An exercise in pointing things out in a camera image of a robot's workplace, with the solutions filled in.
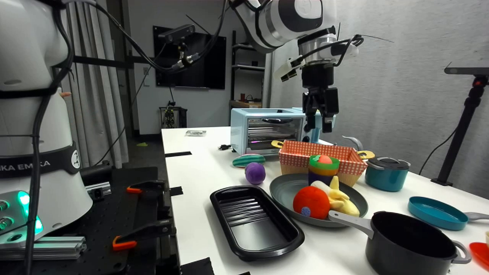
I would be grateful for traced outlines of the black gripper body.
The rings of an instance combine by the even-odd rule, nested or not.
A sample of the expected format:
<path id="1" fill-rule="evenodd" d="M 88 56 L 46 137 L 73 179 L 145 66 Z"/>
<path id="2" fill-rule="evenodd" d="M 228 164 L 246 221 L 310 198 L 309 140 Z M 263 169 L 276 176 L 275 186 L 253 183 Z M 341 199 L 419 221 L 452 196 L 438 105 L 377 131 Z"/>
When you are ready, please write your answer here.
<path id="1" fill-rule="evenodd" d="M 305 94 L 302 95 L 302 111 L 312 114 L 319 111 L 322 115 L 336 115 L 339 112 L 338 89 L 333 86 L 334 63 L 331 59 L 322 59 L 315 54 L 305 59 L 301 69 L 301 82 Z"/>

